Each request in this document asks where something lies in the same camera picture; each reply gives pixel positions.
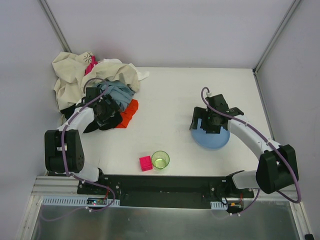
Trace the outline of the blue-grey cloth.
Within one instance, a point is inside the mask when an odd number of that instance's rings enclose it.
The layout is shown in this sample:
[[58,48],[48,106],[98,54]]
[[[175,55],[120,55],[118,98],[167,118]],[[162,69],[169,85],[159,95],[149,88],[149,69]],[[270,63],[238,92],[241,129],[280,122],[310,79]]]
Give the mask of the blue-grey cloth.
[[120,111],[124,112],[128,105],[131,103],[135,92],[120,81],[103,81],[95,85],[102,92],[106,91],[106,95],[110,95],[111,98],[118,104]]

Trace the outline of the orange cloth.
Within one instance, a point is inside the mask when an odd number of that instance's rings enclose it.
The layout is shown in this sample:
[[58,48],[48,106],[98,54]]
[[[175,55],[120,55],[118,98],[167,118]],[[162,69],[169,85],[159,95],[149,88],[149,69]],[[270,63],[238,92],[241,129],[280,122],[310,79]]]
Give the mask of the orange cloth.
[[124,112],[121,112],[122,122],[119,123],[116,128],[125,129],[128,127],[133,116],[139,109],[139,102],[136,99],[132,99]]

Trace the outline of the magenta cloth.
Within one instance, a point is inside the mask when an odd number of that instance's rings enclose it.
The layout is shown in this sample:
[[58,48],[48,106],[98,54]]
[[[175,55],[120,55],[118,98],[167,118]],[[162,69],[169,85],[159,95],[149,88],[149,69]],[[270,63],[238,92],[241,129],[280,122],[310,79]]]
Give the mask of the magenta cloth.
[[85,76],[89,74],[92,71],[92,69],[98,64],[98,61],[96,60],[96,57],[94,55],[92,55],[90,58],[91,58],[91,62],[89,63],[89,65],[86,67],[84,71]]

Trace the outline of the beige cloth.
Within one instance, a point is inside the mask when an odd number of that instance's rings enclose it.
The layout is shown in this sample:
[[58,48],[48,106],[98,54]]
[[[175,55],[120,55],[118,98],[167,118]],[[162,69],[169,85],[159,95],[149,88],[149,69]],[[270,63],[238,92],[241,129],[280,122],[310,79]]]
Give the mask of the beige cloth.
[[92,71],[85,75],[91,56],[94,54],[90,51],[80,55],[60,52],[53,60],[52,67],[58,77],[53,89],[60,111],[71,107],[83,97],[85,85],[90,79],[93,80],[88,84],[89,86],[102,80],[120,81],[135,93],[139,91],[140,81],[137,73],[126,63],[109,63],[100,60]]

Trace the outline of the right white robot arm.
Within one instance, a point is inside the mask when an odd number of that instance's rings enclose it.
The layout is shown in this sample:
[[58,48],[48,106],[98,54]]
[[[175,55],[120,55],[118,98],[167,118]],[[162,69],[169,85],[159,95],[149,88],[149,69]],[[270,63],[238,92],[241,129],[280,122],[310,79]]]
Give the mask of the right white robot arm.
[[204,103],[205,107],[193,109],[189,129],[195,142],[205,149],[218,150],[235,135],[258,160],[256,170],[241,170],[227,176],[232,189],[260,189],[272,194],[298,183],[296,152],[291,145],[267,138],[250,124],[243,111],[230,108],[222,94],[207,96]]

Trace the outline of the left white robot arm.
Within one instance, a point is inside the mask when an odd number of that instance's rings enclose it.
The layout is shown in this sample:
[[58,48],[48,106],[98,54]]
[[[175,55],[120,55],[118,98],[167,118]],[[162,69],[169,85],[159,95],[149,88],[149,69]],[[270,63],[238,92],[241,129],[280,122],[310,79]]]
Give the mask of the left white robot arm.
[[85,163],[81,135],[95,130],[107,131],[119,125],[123,118],[120,106],[107,89],[88,87],[85,96],[75,105],[66,122],[44,134],[45,167],[47,171],[65,174],[84,182],[103,182],[103,171]]

